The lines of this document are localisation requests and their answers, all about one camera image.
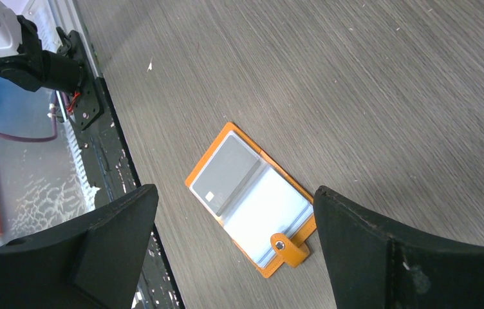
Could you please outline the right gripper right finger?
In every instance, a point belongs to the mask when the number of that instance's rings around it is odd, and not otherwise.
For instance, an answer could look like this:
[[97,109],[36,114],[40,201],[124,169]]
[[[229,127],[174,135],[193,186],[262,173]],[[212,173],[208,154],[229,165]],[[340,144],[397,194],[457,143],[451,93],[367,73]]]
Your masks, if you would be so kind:
[[415,229],[327,186],[313,211],[338,308],[484,308],[484,247]]

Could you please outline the orange card holder wallet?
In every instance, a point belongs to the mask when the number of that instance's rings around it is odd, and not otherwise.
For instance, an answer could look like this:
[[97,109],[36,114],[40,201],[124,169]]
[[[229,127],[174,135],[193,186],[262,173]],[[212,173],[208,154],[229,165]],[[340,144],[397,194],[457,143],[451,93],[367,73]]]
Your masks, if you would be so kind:
[[283,264],[296,268],[309,256],[306,240],[316,229],[313,197],[232,122],[225,124],[186,178],[189,190],[191,182],[230,131],[257,152],[261,165],[220,217],[194,196],[259,273],[269,278]]

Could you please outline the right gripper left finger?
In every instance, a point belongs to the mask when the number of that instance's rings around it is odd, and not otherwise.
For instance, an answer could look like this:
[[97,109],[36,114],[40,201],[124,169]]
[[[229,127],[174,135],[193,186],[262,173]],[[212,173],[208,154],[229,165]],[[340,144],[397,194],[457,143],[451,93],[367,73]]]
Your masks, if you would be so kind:
[[130,308],[157,208],[146,184],[0,246],[0,308]]

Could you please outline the black credit card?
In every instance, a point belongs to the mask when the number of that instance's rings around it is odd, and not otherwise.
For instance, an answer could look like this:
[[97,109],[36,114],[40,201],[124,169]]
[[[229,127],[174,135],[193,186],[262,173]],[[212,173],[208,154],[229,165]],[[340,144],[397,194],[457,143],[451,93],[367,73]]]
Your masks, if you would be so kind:
[[260,165],[257,152],[230,131],[191,182],[190,190],[220,217]]

